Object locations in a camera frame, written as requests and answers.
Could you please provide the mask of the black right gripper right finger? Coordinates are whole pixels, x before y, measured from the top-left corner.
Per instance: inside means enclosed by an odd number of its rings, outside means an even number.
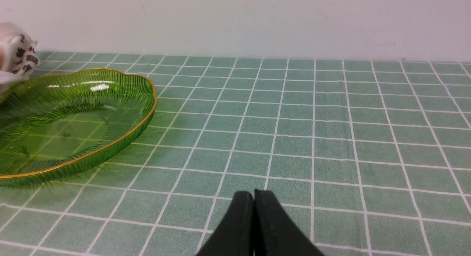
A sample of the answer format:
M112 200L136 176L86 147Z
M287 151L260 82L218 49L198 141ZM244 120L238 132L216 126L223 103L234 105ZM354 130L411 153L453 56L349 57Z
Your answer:
M269 190L255 190L254 255L322 256Z

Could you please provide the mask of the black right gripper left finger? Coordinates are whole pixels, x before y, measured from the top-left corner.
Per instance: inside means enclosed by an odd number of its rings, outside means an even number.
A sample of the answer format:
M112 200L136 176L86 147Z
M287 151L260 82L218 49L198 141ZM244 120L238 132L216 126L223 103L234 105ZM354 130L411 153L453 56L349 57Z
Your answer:
M252 256L254 198L237 191L220 223L198 251L198 256Z

